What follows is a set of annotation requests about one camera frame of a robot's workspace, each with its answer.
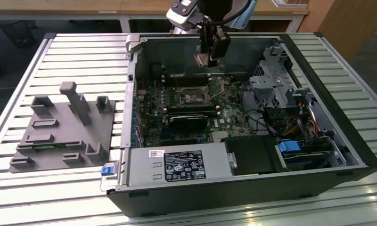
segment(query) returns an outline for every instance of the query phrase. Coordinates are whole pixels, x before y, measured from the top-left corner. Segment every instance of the blue latch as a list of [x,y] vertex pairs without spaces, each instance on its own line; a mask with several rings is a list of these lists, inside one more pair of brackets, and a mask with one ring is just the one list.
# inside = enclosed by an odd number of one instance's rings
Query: blue latch
[[283,141],[277,146],[281,152],[300,151],[300,145],[297,141]]
[[104,167],[101,167],[100,174],[103,176],[115,175],[115,166],[104,166]]

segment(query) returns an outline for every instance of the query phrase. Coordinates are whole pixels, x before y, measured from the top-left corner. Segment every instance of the table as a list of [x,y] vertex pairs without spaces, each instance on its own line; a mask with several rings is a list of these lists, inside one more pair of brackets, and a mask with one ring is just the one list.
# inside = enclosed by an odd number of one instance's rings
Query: table
[[[100,167],[11,174],[9,161],[28,125],[33,96],[60,96],[63,81],[79,84],[87,100],[116,100],[109,161],[120,157],[128,34],[56,34],[44,39],[0,117],[0,225],[247,225],[377,224],[377,172],[319,197],[259,203],[151,218],[128,218],[100,189]],[[377,156],[377,96],[325,38],[291,35],[323,83]],[[295,74],[303,86],[299,67]],[[116,178],[108,178],[108,188]]]
[[[131,32],[131,20],[167,20],[171,2],[171,0],[123,0],[120,9],[123,32]],[[251,20],[288,20],[291,22],[287,32],[296,32],[308,13],[307,8],[283,8],[277,7],[272,0],[259,0]]]
[[[123,32],[131,32],[129,20],[167,20],[172,0],[0,0],[0,20],[120,20]],[[305,8],[277,7],[259,0],[252,20],[288,20],[287,32],[296,32]]]

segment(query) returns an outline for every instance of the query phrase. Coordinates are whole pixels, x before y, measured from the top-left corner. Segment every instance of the cable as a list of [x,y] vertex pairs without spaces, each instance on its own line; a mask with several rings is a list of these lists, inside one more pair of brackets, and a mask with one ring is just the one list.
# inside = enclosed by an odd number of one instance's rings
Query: cable
[[224,24],[229,23],[232,20],[235,20],[245,12],[247,8],[249,8],[249,6],[251,6],[251,3],[252,3],[252,0],[248,0],[244,8],[232,17],[229,17],[228,19],[225,19],[223,21],[219,21],[219,22],[207,22],[205,25],[208,25],[208,26],[220,26],[220,25],[224,25]]
[[0,88],[0,89],[16,89],[16,87],[4,87],[4,88]]

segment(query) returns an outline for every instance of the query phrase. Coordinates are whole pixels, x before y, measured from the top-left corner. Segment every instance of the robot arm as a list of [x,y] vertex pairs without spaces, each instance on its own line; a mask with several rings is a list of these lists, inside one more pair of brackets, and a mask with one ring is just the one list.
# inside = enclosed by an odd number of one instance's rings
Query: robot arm
[[225,56],[231,37],[221,26],[247,26],[257,0],[173,0],[167,13],[171,23],[184,31],[197,29],[200,52],[195,56],[200,67],[217,66],[217,58]]

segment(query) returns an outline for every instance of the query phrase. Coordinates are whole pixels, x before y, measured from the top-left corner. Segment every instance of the sticker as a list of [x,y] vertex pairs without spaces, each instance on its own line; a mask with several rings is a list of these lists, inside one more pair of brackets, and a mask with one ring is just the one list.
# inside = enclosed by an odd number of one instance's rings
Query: sticker
[[149,158],[163,157],[165,151],[164,150],[149,150]]
[[164,153],[167,182],[205,179],[203,152]]
[[100,13],[117,13],[117,11],[100,11]]

